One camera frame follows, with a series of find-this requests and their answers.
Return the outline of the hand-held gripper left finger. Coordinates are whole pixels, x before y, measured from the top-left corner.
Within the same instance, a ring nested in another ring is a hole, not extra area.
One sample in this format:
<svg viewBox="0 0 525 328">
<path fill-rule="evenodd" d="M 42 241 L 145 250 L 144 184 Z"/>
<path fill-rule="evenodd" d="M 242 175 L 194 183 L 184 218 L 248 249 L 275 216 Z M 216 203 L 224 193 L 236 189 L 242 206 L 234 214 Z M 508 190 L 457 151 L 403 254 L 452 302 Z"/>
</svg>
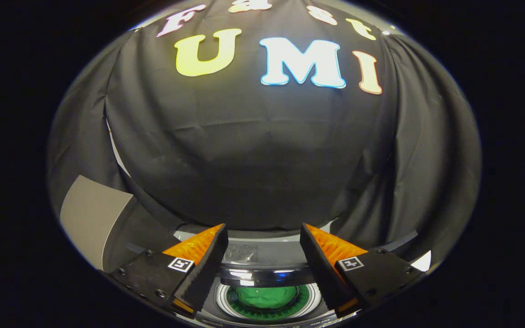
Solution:
<svg viewBox="0 0 525 328">
<path fill-rule="evenodd" d="M 228 247 L 225 224 L 158 252 L 147 250 L 110 272 L 119 288 L 159 311 L 194 318 L 203 308 Z"/>
</svg>

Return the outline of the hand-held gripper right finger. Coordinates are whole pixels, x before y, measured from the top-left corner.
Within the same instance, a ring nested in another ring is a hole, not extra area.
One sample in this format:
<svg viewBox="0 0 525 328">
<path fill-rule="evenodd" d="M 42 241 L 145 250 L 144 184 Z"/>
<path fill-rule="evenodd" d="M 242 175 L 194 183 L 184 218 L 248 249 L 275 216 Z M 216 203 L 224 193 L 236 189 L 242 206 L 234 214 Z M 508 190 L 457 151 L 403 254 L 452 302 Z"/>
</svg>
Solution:
<svg viewBox="0 0 525 328">
<path fill-rule="evenodd" d="M 338 316 L 371 311 L 425 276 L 386 249 L 366 250 L 306 223 L 300 245 L 325 304 Z"/>
</svg>

